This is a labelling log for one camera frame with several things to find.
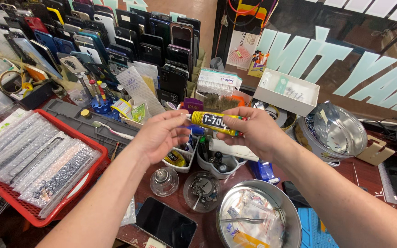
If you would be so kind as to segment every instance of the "blue cutting mat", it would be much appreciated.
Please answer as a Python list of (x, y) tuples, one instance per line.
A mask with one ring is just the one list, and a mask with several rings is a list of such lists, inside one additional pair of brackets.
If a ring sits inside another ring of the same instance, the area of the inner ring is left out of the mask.
[(321, 231), (321, 223), (313, 208), (299, 208), (303, 238), (301, 248), (339, 248), (328, 230)]

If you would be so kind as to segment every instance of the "hand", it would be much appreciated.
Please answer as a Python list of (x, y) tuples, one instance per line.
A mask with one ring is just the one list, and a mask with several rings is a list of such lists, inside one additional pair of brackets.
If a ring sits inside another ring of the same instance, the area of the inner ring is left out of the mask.
[(223, 133), (218, 133), (217, 138), (224, 140), (230, 146), (247, 146), (255, 155), (264, 161), (271, 162), (275, 149), (283, 142), (288, 142), (287, 139), (289, 137), (264, 110), (237, 107), (223, 111), (222, 113), (249, 117), (249, 120), (242, 121), (224, 116), (224, 123), (231, 129), (242, 132), (245, 138), (234, 137)]
[(185, 123), (188, 110), (173, 110), (150, 118), (128, 145), (148, 164), (160, 162), (172, 147), (188, 142), (190, 130)]

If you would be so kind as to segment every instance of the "red plastic basket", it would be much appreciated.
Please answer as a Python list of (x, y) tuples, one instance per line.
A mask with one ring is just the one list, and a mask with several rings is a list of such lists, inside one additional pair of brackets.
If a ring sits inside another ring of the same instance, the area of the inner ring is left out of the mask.
[(44, 110), (35, 110), (35, 112), (42, 115), (59, 130), (66, 133), (71, 138), (78, 138), (87, 144), (92, 149), (96, 149), (101, 152), (100, 158), (91, 166), (85, 176), (73, 187), (72, 190), (63, 198), (59, 205), (52, 211), (52, 213), (45, 219), (38, 217), (40, 208), (31, 205), (23, 200), (19, 200), (19, 193), (12, 190), (12, 188), (0, 182), (0, 195), (13, 206), (20, 214), (22, 214), (32, 225), (36, 227), (44, 227), (53, 220), (60, 220), (66, 216), (73, 207), (79, 202), (79, 200), (85, 195), (87, 190), (93, 186), (97, 178), (105, 171), (108, 167), (110, 160), (108, 158), (107, 148), (94, 142), (92, 139), (76, 131), (74, 128), (68, 126), (62, 121), (59, 121), (54, 116), (50, 115)]

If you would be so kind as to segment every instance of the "yellow glue tube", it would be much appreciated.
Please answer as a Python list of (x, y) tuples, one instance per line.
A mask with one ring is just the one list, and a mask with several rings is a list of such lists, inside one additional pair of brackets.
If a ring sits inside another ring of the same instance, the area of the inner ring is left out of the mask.
[(168, 155), (163, 159), (173, 166), (185, 167), (186, 161), (183, 156), (176, 150), (171, 150)]
[(237, 118), (242, 121), (246, 121), (246, 117), (236, 116), (236, 115), (225, 115), (212, 112), (194, 111), (192, 114), (186, 115), (192, 124), (199, 125), (201, 127), (207, 127), (214, 131), (229, 134), (232, 136), (241, 136), (243, 133), (237, 130), (230, 129), (223, 122), (223, 116), (229, 116), (232, 118)]

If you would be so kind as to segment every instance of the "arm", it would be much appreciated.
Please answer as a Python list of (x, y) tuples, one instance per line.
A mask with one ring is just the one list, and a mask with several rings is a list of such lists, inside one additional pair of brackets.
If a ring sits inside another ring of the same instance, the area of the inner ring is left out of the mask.
[(149, 119), (95, 186), (37, 247), (112, 247), (146, 169), (160, 162), (173, 146), (188, 141), (184, 135), (189, 129), (177, 128), (186, 120), (182, 112), (187, 113), (168, 111)]
[(219, 133), (229, 145), (246, 145), (280, 167), (315, 209), (340, 247), (397, 247), (397, 210), (360, 189), (288, 137), (262, 110), (239, 107), (223, 112), (245, 138)]

